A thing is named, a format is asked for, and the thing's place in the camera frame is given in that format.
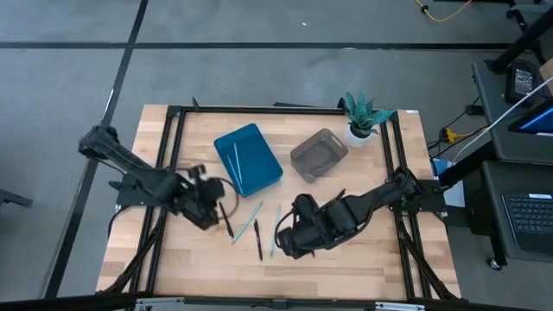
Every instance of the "laptop keyboard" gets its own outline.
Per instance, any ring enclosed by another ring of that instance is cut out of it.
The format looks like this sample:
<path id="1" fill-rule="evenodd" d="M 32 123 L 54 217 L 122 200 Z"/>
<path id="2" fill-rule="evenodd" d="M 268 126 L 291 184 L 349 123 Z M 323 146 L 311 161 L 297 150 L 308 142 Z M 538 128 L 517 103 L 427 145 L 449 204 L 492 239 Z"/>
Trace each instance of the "laptop keyboard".
<path id="1" fill-rule="evenodd" d="M 532 199 L 528 194 L 504 199 L 515 232 L 553 234 L 552 199 Z"/>

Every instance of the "black pen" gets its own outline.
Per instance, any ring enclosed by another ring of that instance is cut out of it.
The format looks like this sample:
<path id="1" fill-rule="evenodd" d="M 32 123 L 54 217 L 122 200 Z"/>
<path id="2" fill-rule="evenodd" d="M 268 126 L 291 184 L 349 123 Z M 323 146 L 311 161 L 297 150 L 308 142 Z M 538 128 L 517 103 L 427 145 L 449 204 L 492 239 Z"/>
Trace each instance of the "black pen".
<path id="1" fill-rule="evenodd" d="M 259 260 L 263 261 L 263 252 L 261 252 L 261 238 L 259 238 L 259 225 L 257 219 L 253 222 L 253 228 L 256 230 L 257 251 L 259 252 Z"/>
<path id="2" fill-rule="evenodd" d="M 226 223 L 226 231 L 231 236 L 231 238 L 234 238 L 234 232 L 232 232 L 231 223 L 228 222 L 228 217 L 226 217 L 225 208 L 223 208 L 223 204 L 219 202 L 219 209 L 221 210 L 221 213 L 223 214 L 223 219 Z"/>

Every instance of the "monitor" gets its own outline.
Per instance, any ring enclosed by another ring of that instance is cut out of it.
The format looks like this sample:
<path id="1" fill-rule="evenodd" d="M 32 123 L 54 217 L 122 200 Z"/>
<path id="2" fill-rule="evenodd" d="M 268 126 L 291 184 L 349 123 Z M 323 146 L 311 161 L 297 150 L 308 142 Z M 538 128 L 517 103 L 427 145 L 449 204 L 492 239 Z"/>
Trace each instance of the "monitor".
<path id="1" fill-rule="evenodd" d="M 528 112 L 509 130 L 528 134 L 553 136 L 553 100 L 549 99 L 536 109 Z"/>

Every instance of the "succulent plant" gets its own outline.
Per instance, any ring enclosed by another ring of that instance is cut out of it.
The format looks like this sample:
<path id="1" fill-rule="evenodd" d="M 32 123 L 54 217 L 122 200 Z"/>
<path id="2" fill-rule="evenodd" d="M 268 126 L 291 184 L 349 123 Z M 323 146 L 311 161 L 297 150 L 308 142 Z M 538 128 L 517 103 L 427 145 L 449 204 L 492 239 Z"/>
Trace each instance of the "succulent plant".
<path id="1" fill-rule="evenodd" d="M 357 103 L 350 92 L 346 92 L 346 99 L 342 102 L 345 102 L 344 113 L 351 121 L 349 124 L 352 126 L 352 133 L 355 136 L 367 137 L 372 133 L 378 134 L 378 131 L 372 127 L 385 122 L 395 112 L 390 110 L 373 111 L 374 98 L 365 102 L 365 91 L 359 92 Z"/>

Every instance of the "yellow cable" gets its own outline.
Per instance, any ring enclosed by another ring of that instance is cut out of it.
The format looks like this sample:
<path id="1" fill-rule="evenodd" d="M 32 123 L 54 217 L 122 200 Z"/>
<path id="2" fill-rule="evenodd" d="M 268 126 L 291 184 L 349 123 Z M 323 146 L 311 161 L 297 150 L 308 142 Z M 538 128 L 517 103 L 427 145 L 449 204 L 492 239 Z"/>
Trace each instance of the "yellow cable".
<path id="1" fill-rule="evenodd" d="M 415 0 L 415 1 L 418 3 L 418 5 L 421 6 L 421 8 L 424 7 L 424 5 L 423 5 L 419 0 Z M 430 14 L 430 12 L 429 12 L 428 9 L 424 9 L 424 13 L 426 13 L 426 15 L 429 16 L 430 19 L 431 19 L 432 21 L 434 21 L 434 22 L 445 22 L 445 21 L 447 21 L 448 19 L 452 18 L 453 16 L 456 16 L 457 14 L 461 13 L 461 11 L 464 10 L 472 1 L 473 1 L 473 0 L 468 0 L 468 1 L 467 1 L 463 6 L 461 6 L 454 14 L 452 14 L 452 15 L 446 17 L 446 18 L 442 18 L 442 19 L 434 18 L 434 17 Z"/>

